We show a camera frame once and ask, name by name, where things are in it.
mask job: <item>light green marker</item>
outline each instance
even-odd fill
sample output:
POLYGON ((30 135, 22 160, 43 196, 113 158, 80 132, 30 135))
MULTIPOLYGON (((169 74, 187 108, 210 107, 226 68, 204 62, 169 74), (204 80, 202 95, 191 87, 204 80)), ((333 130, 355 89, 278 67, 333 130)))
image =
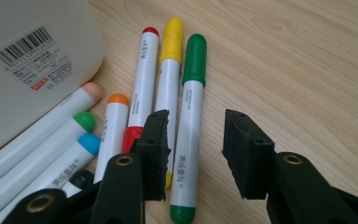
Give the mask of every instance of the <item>light green marker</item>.
POLYGON ((187 41, 171 192, 171 219, 178 224, 191 223, 196 214, 206 48, 202 35, 192 35, 187 41))

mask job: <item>barcode label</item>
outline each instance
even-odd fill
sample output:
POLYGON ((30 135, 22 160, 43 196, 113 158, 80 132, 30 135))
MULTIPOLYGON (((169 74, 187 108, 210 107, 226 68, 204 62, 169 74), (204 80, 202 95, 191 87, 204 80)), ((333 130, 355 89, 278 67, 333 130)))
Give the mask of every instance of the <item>barcode label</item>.
POLYGON ((46 26, 39 26, 0 48, 0 67, 35 91, 51 90, 73 72, 69 56, 46 26))

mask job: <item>blue cap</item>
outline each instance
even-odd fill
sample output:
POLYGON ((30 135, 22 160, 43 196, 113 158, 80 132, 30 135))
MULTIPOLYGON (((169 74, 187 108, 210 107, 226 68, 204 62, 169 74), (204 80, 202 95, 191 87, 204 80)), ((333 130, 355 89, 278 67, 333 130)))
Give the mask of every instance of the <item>blue cap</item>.
POLYGON ((100 139, 93 133, 85 133, 81 136, 77 142, 85 148, 91 155, 95 156, 98 154, 100 149, 100 139))

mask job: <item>white container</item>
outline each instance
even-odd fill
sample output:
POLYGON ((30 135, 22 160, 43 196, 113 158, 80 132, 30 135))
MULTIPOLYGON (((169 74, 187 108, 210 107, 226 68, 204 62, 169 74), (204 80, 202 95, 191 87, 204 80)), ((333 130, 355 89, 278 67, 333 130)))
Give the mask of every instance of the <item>white container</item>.
POLYGON ((102 59, 87 0, 0 0, 0 147, 91 79, 102 59))

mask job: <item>wooden table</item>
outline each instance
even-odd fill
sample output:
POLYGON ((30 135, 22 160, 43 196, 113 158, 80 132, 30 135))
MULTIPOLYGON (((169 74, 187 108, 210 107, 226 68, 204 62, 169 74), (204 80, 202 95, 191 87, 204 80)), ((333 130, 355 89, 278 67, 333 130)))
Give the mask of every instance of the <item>wooden table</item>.
MULTIPOLYGON (((221 153, 227 108, 249 115, 277 152, 307 157, 332 186, 358 196, 358 1, 89 2, 105 44, 92 79, 104 90, 91 109, 98 134, 108 96, 131 97, 145 27, 159 30, 161 46, 178 16, 185 49, 195 33, 208 41, 194 223, 269 223, 266 201, 241 199, 221 153)), ((146 203, 146 223, 171 222, 169 190, 167 198, 146 203)))

